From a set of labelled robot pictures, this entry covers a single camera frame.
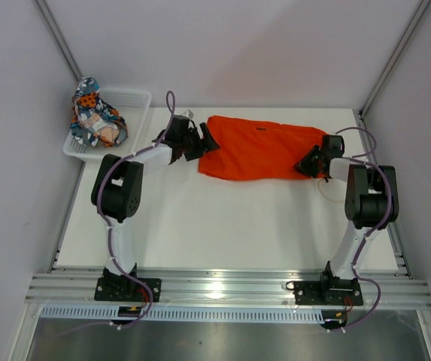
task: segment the patterned cloth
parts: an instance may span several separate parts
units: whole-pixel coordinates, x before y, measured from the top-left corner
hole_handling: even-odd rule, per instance
[[[82,77],[74,92],[71,134],[79,144],[113,147],[128,138],[125,120],[99,97],[100,86],[94,77]]]

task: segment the orange cloth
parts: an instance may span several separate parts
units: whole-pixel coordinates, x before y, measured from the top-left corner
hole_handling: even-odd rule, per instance
[[[307,179],[293,166],[326,133],[307,126],[290,126],[214,115],[208,129],[219,150],[206,153],[199,172],[230,181],[262,178]]]

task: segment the gray floor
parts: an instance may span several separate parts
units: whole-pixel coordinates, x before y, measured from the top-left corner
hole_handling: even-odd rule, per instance
[[[56,336],[86,322],[40,320],[29,360],[429,360],[412,311],[378,311],[346,334],[318,325],[146,321]]]

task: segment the white plastic basket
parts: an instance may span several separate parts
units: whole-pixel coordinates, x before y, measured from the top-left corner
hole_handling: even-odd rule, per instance
[[[76,156],[86,162],[90,159],[102,160],[107,154],[127,156],[136,151],[138,139],[147,122],[152,95],[144,90],[104,88],[100,89],[100,97],[125,119],[128,138],[118,147],[89,147],[75,141],[69,130],[63,144],[63,153],[67,156]]]

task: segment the white wall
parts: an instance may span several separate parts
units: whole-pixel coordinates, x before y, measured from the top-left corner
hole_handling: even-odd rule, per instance
[[[373,107],[378,161],[396,166],[403,247],[431,289],[431,12]]]
[[[360,108],[418,0],[52,0],[85,75],[184,106]]]
[[[0,360],[47,266],[79,163],[61,150],[74,81],[29,0],[0,1]]]

